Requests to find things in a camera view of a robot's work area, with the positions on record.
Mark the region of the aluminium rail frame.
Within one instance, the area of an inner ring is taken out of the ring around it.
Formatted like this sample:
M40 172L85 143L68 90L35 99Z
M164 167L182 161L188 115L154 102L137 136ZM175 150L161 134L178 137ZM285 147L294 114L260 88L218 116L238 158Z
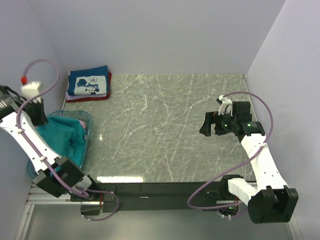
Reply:
M29 228L32 214L36 205L79 205L80 202L71 202L71 197L66 194L60 197L54 197L44 190L32 184L27 196L24 211L15 234L15 240L24 240Z

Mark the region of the clear blue plastic bin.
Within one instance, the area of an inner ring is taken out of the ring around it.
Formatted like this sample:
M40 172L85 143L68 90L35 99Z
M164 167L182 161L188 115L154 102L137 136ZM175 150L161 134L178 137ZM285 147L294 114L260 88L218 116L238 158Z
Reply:
M59 110L47 115L48 123L37 126L43 140L59 155L83 168L91 134L92 117L86 111Z

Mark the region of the folded red t-shirt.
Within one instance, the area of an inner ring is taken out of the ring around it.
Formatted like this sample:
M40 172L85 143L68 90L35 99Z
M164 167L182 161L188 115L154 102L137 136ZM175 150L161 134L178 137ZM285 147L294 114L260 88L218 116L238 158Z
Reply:
M107 100L111 95L112 73L77 77L75 85L68 85L65 92L67 103Z

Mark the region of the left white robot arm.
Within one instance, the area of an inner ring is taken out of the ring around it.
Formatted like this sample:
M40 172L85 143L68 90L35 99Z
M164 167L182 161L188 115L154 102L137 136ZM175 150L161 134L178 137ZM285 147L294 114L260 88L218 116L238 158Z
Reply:
M26 99L7 86L0 87L0 127L11 135L27 154L36 176L34 184L59 198L70 194L79 199L96 200L100 188L68 156L58 154L39 134L48 119L40 97Z

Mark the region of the teal t-shirt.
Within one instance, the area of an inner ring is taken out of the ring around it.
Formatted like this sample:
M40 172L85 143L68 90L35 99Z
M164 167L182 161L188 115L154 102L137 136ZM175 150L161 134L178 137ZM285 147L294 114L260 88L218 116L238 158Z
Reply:
M39 135L57 154L68 157L80 167L85 143L86 129L77 119L64 116L49 116L48 123L36 128Z

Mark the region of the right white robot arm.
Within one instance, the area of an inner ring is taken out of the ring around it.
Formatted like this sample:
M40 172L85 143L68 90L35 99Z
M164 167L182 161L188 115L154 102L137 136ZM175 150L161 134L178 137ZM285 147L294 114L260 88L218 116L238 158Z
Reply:
M221 96L217 99L219 110L207 112L199 132L211 136L233 133L250 159L256 187L241 176L224 175L219 193L230 200L233 196L242 201L255 224L287 223L291 220L299 195L281 176L269 147L266 133L259 121L254 121L248 101L232 101Z

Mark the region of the folded blue printed t-shirt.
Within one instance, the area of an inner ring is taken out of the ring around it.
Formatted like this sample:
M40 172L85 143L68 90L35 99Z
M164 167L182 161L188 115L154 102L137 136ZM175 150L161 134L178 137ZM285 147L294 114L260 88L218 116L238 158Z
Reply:
M107 65L69 72L67 88L69 96L104 95L109 92L109 89Z

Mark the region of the pink t-shirt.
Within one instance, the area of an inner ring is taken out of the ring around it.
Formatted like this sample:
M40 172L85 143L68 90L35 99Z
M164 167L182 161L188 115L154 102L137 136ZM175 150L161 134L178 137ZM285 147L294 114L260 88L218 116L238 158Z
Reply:
M80 125L82 126L82 128L85 130L87 128L87 125L84 121L82 120L78 120L78 122L80 123Z

